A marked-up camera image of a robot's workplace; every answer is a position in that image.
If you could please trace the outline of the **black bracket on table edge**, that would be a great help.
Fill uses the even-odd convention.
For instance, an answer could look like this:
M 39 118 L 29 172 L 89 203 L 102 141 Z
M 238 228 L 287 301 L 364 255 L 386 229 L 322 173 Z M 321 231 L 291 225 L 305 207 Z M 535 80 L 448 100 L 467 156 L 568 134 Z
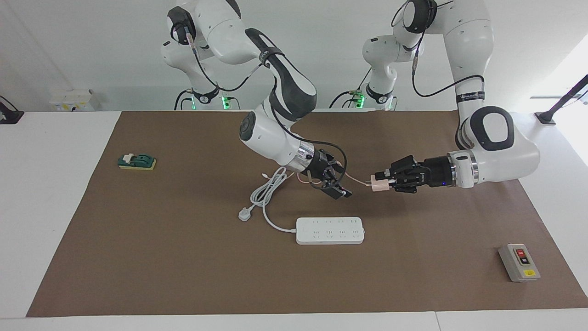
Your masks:
M 23 111 L 17 109 L 11 101 L 0 95 L 0 125 L 16 124 L 23 115 Z

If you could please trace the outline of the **brown table mat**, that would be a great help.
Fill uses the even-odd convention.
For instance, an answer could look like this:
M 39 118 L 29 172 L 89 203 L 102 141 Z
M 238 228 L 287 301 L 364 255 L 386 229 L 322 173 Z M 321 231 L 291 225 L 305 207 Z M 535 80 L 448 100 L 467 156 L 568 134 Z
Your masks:
M 299 245 L 259 209 L 238 212 L 277 164 L 239 141 L 243 113 L 124 112 L 28 310 L 29 317 L 312 314 L 588 308 L 517 180 L 334 200 L 290 178 L 267 206 L 359 217 L 359 245 Z M 119 168 L 147 154 L 153 170 Z M 526 245 L 541 279 L 512 282 L 498 255 Z

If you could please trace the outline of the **grey on-off switch box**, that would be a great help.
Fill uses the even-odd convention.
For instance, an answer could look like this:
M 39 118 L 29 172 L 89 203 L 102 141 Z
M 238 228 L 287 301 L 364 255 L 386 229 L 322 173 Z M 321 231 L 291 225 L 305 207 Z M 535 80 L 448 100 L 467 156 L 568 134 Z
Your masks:
M 512 243 L 502 245 L 498 248 L 498 255 L 512 282 L 524 283 L 541 279 L 526 245 Z

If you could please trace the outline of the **white power strip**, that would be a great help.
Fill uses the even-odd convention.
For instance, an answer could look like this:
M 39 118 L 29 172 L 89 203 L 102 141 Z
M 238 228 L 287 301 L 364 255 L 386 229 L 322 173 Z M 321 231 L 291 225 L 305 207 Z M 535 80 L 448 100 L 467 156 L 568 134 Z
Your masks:
M 295 234 L 299 245 L 358 245 L 365 239 L 358 217 L 301 217 Z

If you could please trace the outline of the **green knife switch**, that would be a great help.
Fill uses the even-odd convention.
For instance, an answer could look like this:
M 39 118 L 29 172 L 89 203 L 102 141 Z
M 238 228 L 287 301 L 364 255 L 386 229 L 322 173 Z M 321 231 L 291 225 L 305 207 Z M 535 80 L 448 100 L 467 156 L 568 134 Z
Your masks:
M 150 171 L 155 168 L 156 159 L 147 154 L 124 154 L 118 161 L 117 165 L 119 168 L 127 170 L 143 170 Z

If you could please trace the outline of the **black angled stand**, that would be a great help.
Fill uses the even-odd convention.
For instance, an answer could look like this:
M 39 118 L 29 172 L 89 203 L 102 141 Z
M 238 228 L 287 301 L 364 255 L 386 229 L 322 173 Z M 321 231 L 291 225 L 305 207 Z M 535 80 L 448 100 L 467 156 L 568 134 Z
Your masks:
M 535 112 L 535 117 L 538 120 L 538 122 L 540 122 L 543 125 L 556 125 L 556 122 L 553 120 L 553 116 L 555 115 L 555 113 L 564 106 L 567 106 L 570 100 L 573 99 L 575 101 L 578 101 L 583 96 L 586 96 L 586 94 L 588 94 L 588 89 L 586 89 L 584 94 L 580 94 L 580 92 L 584 90 L 586 86 L 588 86 L 588 74 L 582 77 L 582 79 L 577 84 L 575 84 L 575 86 L 573 86 L 567 93 L 565 93 L 565 95 L 562 96 L 548 111 Z

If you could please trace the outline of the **white wall outlet box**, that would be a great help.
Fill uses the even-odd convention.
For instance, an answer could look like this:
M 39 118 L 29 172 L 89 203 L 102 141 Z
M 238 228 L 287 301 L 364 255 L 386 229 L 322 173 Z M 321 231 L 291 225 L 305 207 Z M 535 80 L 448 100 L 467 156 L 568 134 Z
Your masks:
M 50 106 L 53 111 L 59 112 L 98 111 L 100 109 L 97 97 L 89 89 L 57 91 L 50 98 Z

